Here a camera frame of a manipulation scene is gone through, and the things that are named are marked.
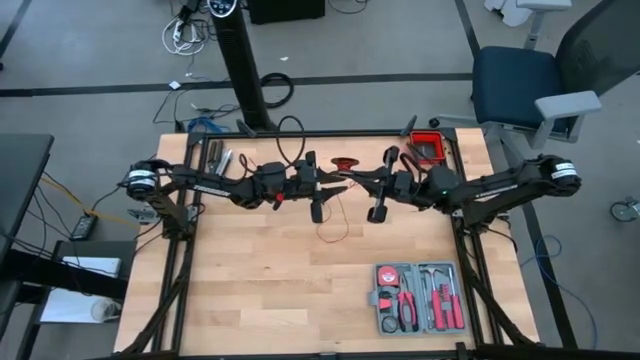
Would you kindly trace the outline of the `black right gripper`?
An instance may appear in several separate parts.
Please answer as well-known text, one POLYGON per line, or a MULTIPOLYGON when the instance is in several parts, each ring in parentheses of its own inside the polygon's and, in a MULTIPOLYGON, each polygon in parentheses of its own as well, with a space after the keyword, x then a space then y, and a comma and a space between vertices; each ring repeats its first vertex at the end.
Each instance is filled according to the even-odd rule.
POLYGON ((374 205, 369 209, 367 220, 371 223, 383 223, 386 219, 387 207, 385 202, 385 189, 393 175, 393 166, 399 156, 397 146, 389 147, 383 156, 384 165, 373 171, 345 171, 344 176, 358 183, 367 191, 370 197, 375 199, 374 205))

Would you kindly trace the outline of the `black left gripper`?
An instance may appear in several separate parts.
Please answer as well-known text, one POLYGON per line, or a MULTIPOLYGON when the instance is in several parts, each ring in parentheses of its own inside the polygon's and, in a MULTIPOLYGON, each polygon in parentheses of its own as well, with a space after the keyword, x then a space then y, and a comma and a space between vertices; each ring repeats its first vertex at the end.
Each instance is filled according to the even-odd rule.
POLYGON ((311 219, 313 223, 321 224, 323 222, 322 203, 325 203, 332 197, 345 192, 349 187, 338 186, 320 189, 319 183, 338 183, 344 181, 345 177, 335 171, 325 172, 321 168, 317 168, 316 153, 314 151, 307 152, 305 160, 311 170, 313 185, 310 205, 311 219))

